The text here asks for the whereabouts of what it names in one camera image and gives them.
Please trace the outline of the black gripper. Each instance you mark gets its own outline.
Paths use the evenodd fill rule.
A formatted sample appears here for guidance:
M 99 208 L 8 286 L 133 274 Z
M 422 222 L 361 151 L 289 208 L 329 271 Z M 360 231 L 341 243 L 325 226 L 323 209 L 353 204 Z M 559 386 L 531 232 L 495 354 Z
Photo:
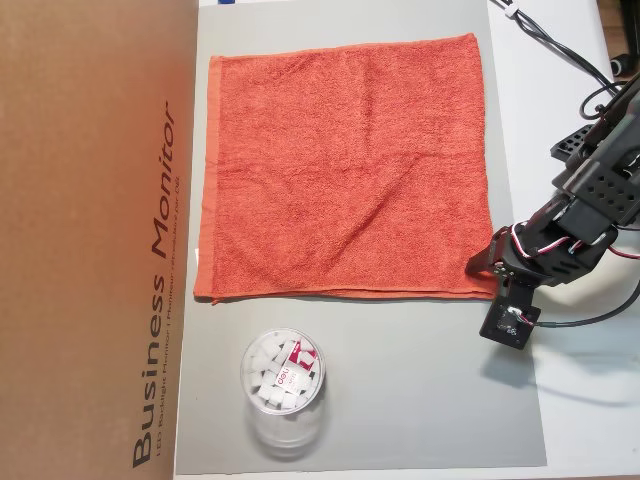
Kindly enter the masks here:
M 508 301 L 532 301 L 536 289 L 550 279 L 535 262 L 519 253 L 509 227 L 498 230 L 487 247 L 467 261 L 465 273 L 494 274 L 498 278 L 497 295 Z

